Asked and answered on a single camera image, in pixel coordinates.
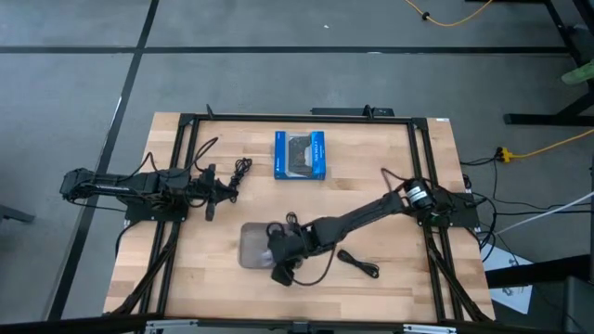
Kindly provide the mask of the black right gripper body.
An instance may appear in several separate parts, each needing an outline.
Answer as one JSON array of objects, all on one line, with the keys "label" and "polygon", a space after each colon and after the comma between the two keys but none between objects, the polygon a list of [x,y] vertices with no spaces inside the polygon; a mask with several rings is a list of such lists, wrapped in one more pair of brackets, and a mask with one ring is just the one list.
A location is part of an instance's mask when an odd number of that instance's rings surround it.
[{"label": "black right gripper body", "polygon": [[294,278],[293,269],[307,253],[307,228],[298,223],[283,225],[274,222],[270,223],[266,233],[268,238],[278,240],[276,252],[272,253],[278,264],[273,267],[271,278],[283,286],[290,286]]}]

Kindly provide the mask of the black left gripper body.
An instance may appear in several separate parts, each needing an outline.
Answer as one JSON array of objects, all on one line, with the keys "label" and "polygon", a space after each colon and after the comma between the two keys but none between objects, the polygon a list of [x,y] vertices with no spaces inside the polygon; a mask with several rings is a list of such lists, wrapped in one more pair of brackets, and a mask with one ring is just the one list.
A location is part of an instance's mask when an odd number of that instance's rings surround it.
[{"label": "black left gripper body", "polygon": [[205,219],[207,221],[212,221],[214,218],[215,213],[215,197],[216,197],[216,190],[215,190],[215,170],[216,165],[210,164],[202,173],[202,182],[205,184],[206,189],[206,209],[205,209]]}]

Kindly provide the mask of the grey translucent plastic bin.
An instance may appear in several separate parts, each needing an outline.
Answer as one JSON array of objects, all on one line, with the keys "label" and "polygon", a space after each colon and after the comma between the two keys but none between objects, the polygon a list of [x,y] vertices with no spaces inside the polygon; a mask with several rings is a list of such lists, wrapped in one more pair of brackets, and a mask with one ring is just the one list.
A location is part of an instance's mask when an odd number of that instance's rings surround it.
[{"label": "grey translucent plastic bin", "polygon": [[272,253],[267,248],[266,233],[270,223],[246,223],[240,229],[238,262],[246,269],[271,269]]}]

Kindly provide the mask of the blue game controller box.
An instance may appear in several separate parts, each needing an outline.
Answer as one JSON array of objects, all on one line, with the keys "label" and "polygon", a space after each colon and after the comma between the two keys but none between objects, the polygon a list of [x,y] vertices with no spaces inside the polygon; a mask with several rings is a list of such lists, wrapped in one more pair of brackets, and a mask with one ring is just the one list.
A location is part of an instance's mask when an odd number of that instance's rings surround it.
[{"label": "blue game controller box", "polygon": [[325,133],[276,131],[274,177],[277,180],[325,180]]}]

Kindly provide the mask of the grey floor stand leg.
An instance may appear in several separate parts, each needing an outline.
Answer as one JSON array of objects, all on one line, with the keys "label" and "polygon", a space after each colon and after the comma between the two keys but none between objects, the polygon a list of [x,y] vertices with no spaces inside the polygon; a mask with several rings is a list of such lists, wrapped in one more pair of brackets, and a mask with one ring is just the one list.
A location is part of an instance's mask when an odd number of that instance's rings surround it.
[{"label": "grey floor stand leg", "polygon": [[35,216],[22,212],[5,205],[0,204],[0,223],[5,220],[15,220],[22,223],[31,223],[35,219]]}]

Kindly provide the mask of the white printed paper sheet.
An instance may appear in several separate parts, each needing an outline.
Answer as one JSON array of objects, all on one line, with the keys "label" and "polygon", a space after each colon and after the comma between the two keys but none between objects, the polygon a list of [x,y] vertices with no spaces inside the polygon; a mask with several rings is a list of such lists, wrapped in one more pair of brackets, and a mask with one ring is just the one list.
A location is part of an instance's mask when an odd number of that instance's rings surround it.
[{"label": "white printed paper sheet", "polygon": [[[509,268],[517,265],[531,264],[530,261],[519,257],[506,250],[491,245],[481,250],[484,270],[491,271]],[[511,288],[490,288],[490,297],[493,302],[498,302],[518,313],[527,315],[532,297],[532,285]]]}]

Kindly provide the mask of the black floor beam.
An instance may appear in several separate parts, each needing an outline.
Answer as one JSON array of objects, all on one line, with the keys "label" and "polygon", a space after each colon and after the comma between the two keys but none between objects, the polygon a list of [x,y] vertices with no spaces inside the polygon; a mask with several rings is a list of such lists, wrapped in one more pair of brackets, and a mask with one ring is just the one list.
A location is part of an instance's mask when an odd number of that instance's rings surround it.
[{"label": "black floor beam", "polygon": [[488,287],[491,289],[559,282],[570,276],[589,281],[594,275],[594,260],[588,254],[584,254],[542,263],[489,270],[485,275]]}]

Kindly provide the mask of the black table stand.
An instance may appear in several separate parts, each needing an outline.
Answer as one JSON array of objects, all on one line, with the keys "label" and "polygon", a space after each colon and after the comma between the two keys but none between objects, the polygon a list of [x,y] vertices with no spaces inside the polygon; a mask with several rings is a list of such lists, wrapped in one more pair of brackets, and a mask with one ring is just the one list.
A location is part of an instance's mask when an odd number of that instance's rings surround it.
[{"label": "black table stand", "polygon": [[[473,47],[471,55],[526,55],[526,56],[568,56],[575,65],[585,65],[586,59],[578,50],[576,42],[572,39],[574,28],[562,21],[552,0],[495,0],[499,3],[529,4],[544,6],[552,20],[557,34],[562,39],[562,46],[489,46]],[[588,0],[570,0],[578,11],[580,17],[587,24],[587,30],[594,28],[594,9]],[[560,111],[552,114],[507,113],[503,121],[507,125],[546,125],[546,126],[594,126],[594,116],[587,116],[587,109],[594,107],[594,82],[587,80],[588,90],[574,102]]]}]

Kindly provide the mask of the person's foot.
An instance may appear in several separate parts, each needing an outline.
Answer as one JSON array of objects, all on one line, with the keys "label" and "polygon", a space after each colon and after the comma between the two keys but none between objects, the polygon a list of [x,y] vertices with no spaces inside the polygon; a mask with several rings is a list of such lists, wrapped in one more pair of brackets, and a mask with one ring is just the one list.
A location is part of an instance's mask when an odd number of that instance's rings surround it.
[{"label": "person's foot", "polygon": [[581,84],[594,79],[594,59],[587,64],[580,66],[562,75],[561,80],[565,84]]}]

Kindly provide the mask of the black aluminium table frame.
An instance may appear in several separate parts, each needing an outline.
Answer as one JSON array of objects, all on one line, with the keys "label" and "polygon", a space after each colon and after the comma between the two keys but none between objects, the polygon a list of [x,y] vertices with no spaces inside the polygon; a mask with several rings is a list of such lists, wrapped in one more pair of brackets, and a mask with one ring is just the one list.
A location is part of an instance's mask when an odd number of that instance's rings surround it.
[{"label": "black aluminium table frame", "polygon": [[[321,130],[327,139],[329,171],[323,181],[273,178],[276,131]],[[216,139],[204,156],[227,179],[235,161],[253,165],[239,187],[236,203],[224,202],[212,221],[193,210],[181,225],[165,313],[169,317],[214,319],[329,320],[432,323],[436,319],[431,275],[422,229],[410,217],[394,215],[350,234],[343,247],[381,269],[370,278],[353,266],[323,254],[298,269],[297,283],[284,287],[266,270],[239,265],[239,234],[248,222],[281,221],[295,212],[301,223],[341,215],[379,198],[387,190],[382,169],[397,178],[436,173],[453,192],[463,189],[451,124],[430,119],[416,132],[430,142],[433,161],[411,158],[409,131],[386,120],[326,122],[304,116],[237,122],[202,121],[198,142]]]}]

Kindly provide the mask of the black mounting bracket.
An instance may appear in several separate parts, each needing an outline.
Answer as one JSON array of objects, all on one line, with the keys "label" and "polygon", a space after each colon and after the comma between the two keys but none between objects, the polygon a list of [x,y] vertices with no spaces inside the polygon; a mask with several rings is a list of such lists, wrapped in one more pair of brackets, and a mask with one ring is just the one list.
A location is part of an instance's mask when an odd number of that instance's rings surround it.
[{"label": "black mounting bracket", "polygon": [[368,118],[394,116],[393,109],[371,107],[370,105],[365,105],[362,108],[312,108],[310,113],[312,115],[363,116]]}]

